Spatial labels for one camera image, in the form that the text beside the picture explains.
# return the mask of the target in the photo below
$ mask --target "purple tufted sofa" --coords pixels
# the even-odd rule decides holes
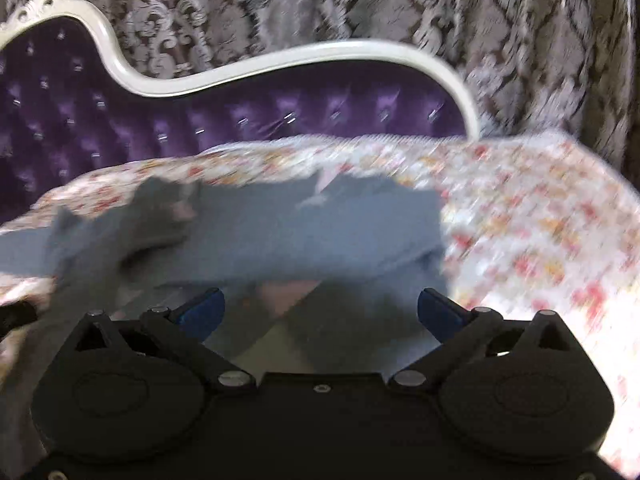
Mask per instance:
[[[380,60],[272,70],[180,96],[133,94],[80,21],[55,16],[0,50],[0,223],[88,171],[298,134],[464,136],[451,95]]]

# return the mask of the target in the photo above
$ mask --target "silver bolt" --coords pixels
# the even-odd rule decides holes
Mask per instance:
[[[394,375],[394,381],[400,386],[409,386],[411,388],[415,388],[416,386],[420,386],[427,378],[423,373],[420,373],[417,370],[402,370]]]
[[[47,480],[69,480],[62,471],[52,471],[47,475]]]
[[[218,377],[218,382],[227,388],[239,388],[251,381],[251,375],[242,370],[229,370],[222,372]]]

